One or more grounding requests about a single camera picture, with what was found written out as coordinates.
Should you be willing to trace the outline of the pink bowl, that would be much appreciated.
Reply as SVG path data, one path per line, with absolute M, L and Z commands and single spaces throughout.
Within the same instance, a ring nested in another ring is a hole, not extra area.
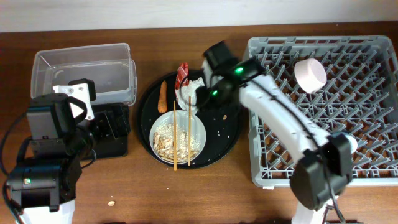
M 302 90 L 313 94 L 326 85 L 327 77 L 323 65 L 310 58 L 299 61 L 294 66 L 295 78 Z

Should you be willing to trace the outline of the blue plastic cup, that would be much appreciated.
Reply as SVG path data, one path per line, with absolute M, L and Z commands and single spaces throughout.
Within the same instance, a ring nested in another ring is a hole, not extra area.
M 350 135 L 350 134 L 346 134 L 346 133 L 345 133 L 345 137 L 346 137 L 346 138 L 348 139 L 348 141 L 349 141 L 351 154 L 354 154 L 354 152 L 355 152 L 355 151 L 357 150 L 357 148 L 358 148 L 358 142 L 357 142 L 357 140 L 355 139 L 354 136 L 352 136 L 352 135 Z

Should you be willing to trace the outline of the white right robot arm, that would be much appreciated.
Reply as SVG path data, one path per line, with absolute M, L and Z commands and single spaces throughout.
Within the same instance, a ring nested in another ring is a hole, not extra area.
M 239 103 L 255 112 L 286 148 L 295 167 L 290 188 L 298 200 L 292 223 L 325 223 L 337 198 L 352 181 L 352 154 L 358 148 L 346 133 L 332 134 L 311 122 L 280 90 L 263 66 L 250 58 L 206 56 L 206 95 L 201 109 Z

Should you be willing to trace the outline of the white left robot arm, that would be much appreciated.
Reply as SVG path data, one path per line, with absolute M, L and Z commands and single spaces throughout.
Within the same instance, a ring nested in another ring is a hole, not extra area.
M 127 136 L 129 108 L 123 103 L 88 105 L 64 93 L 34 98 L 25 113 L 31 135 L 3 185 L 3 197 L 16 223 L 71 223 L 81 160 L 97 158 L 97 144 Z

